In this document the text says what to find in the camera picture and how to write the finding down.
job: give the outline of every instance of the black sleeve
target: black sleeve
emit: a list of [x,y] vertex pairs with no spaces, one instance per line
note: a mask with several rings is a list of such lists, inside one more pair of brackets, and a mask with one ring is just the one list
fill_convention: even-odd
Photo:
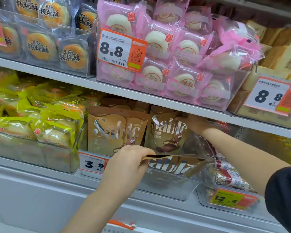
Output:
[[275,172],[265,189],[267,211],[291,233],[291,167]]

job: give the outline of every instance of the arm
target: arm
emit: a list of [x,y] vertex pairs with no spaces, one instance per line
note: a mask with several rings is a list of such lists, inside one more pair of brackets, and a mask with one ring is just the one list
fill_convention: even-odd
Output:
[[90,194],[61,233],[101,233],[120,205],[129,198],[148,168],[141,158],[149,148],[127,145],[108,162],[99,187]]
[[204,117],[189,114],[178,117],[188,127],[201,135],[239,171],[240,175],[262,196],[271,176],[279,169],[291,165],[258,148],[239,141],[210,125]]

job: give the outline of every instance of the barcode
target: barcode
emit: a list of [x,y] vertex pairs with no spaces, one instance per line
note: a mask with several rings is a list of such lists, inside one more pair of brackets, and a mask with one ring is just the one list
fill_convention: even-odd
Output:
[[291,93],[288,93],[285,96],[285,99],[282,101],[282,107],[291,108]]
[[120,65],[120,66],[126,67],[125,63],[122,63],[122,62],[119,62],[119,61],[115,61],[113,59],[109,59],[109,58],[106,58],[106,57],[103,57],[103,56],[101,56],[100,59],[103,60],[103,61],[107,61],[109,63],[115,64],[115,65]]

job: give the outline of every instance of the human hand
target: human hand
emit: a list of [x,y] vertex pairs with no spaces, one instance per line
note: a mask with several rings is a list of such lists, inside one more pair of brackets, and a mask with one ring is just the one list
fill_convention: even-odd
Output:
[[109,160],[97,190],[123,203],[134,192],[147,170],[149,161],[141,161],[147,155],[155,155],[155,152],[140,145],[122,147]]
[[203,136],[207,129],[214,128],[214,126],[208,122],[207,118],[194,114],[188,114],[187,117],[176,117],[176,120],[185,123],[189,129],[201,136]]

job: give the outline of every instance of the qr code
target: qr code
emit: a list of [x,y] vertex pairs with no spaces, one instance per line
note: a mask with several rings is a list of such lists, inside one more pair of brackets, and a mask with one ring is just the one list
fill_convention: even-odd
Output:
[[138,63],[140,63],[140,62],[141,62],[142,54],[143,54],[143,53],[140,52],[140,51],[133,50],[133,51],[132,51],[132,57],[130,58],[130,60],[133,61],[133,62],[138,62]]

